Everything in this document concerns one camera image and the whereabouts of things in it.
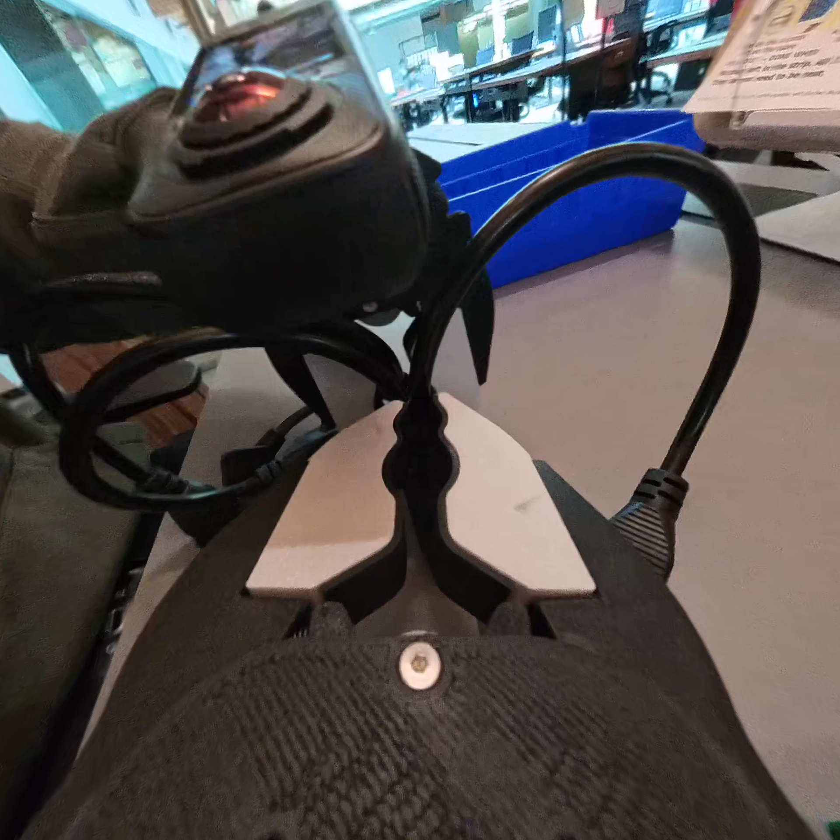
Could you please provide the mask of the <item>person's left forearm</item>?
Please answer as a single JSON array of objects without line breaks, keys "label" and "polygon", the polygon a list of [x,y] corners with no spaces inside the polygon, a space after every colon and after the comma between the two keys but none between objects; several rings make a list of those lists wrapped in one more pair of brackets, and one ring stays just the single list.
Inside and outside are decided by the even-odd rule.
[{"label": "person's left forearm", "polygon": [[127,208],[177,94],[157,88],[79,134],[2,119],[2,281],[154,270]]}]

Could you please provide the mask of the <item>printed instruction sheet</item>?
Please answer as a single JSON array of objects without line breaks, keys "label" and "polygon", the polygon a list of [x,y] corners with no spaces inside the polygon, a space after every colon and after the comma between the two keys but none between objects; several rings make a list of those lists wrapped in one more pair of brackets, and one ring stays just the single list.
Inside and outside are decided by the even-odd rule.
[{"label": "printed instruction sheet", "polygon": [[737,2],[727,37],[685,105],[711,112],[836,112],[839,2]]}]

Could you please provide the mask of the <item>blue plastic bin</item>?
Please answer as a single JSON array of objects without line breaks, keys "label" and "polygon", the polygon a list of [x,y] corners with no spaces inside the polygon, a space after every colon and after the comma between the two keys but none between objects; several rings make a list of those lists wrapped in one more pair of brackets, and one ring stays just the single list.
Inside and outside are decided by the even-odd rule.
[{"label": "blue plastic bin", "polygon": [[[578,154],[622,143],[662,143],[701,151],[692,117],[674,109],[591,112],[580,124],[555,122],[442,163],[449,205],[475,233],[525,185]],[[686,190],[651,178],[591,185],[558,200],[489,261],[498,289],[671,229]]]}]

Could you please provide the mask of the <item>person's olive clothing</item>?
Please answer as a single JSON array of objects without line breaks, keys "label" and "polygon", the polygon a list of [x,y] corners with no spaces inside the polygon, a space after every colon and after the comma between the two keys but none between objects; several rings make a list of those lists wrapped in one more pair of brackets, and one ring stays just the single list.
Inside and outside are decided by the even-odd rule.
[{"label": "person's olive clothing", "polygon": [[144,517],[77,493],[56,427],[1,412],[1,819],[15,837],[89,713],[90,673]]}]

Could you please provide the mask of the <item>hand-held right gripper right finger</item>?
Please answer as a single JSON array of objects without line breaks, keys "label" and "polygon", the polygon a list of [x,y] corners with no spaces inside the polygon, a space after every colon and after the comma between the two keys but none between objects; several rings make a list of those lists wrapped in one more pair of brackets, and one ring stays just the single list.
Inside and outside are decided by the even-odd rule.
[{"label": "hand-held right gripper right finger", "polygon": [[451,552],[436,570],[447,597],[482,623],[504,602],[593,597],[592,574],[527,450],[454,396],[437,404],[453,459],[437,511]]}]

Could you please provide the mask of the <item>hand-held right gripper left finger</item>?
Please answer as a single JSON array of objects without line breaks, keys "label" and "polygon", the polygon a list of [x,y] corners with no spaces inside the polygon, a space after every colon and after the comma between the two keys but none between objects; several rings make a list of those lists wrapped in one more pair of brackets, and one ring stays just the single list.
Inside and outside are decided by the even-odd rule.
[{"label": "hand-held right gripper left finger", "polygon": [[310,457],[246,582],[253,597],[341,604],[360,623],[406,581],[404,505],[383,477],[396,444],[393,401]]}]

